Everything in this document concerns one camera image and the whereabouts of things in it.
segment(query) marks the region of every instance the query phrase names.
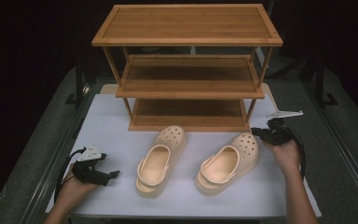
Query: white table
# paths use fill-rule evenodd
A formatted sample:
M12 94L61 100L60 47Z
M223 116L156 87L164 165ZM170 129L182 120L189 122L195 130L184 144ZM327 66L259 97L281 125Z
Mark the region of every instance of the white table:
M248 106L250 100L245 100L245 104ZM273 100L266 94L266 98L255 105L251 127L267 128L266 115L275 110ZM158 133L130 132L128 125L129 117L121 99L112 94L95 95L73 151L95 145L107 154L96 169L104 173L120 170L121 173L106 187L99 187L88 195L72 211L72 216L285 217L283 176L272 153L261 143L259 163L248 175L213 197L204 196L197 189L195 178L201 163L239 133L188 133L187 147L162 194L156 199L139 196L135 187L137 165ZM320 217L322 214L306 181L305 185L315 214ZM52 205L50 200L47 212Z

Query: crocs shoe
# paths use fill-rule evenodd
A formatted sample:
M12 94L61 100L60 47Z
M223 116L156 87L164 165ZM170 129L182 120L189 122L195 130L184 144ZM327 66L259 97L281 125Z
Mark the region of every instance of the crocs shoe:
M251 133L241 133L216 155L204 161L196 182L199 190L213 196L249 173L258 162L258 144Z
M136 188L141 196L156 198L161 194L185 147L186 133L181 127L170 126L159 133L138 165Z

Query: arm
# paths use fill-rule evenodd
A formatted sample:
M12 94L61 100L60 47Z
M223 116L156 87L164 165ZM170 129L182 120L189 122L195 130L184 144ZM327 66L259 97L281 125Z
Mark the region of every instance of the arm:
M72 173L72 166L64 179L57 201L48 213L45 224L63 223L69 212L98 185L82 183Z
M318 223L298 169L299 156L296 143L291 140L282 146L265 144L271 149L284 175L287 223Z

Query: forearm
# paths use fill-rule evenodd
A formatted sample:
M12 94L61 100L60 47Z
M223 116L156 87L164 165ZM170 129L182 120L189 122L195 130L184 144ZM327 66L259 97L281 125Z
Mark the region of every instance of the forearm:
M298 171L288 171L285 175L287 223L318 223L310 200Z
M45 220L45 224L60 224L64 223L66 216L69 212L75 207L75 203L72 203L71 200L68 200L64 196L60 195L54 206L51 208L48 213L48 217Z
M68 215L66 208L62 207L60 204L54 204L48 213L48 217L45 220L45 224L60 224L64 223L66 216Z

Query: wooden shelf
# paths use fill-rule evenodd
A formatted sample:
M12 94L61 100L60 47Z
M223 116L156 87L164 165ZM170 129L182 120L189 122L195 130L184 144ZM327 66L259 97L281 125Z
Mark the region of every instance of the wooden shelf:
M273 47L282 40L261 4L115 5L92 45L102 47L130 130L180 125L194 132L250 131ZM253 47L251 55L131 54L128 47ZM122 76L110 48L122 47ZM260 71L254 58L267 47ZM135 98L130 107L127 98ZM243 99L252 99L247 110Z
M261 4L115 5L93 46L280 46Z
M161 131L179 125L189 132L244 132L243 100L153 100L137 99L131 131Z
M131 55L121 81L120 98L264 98L246 55Z

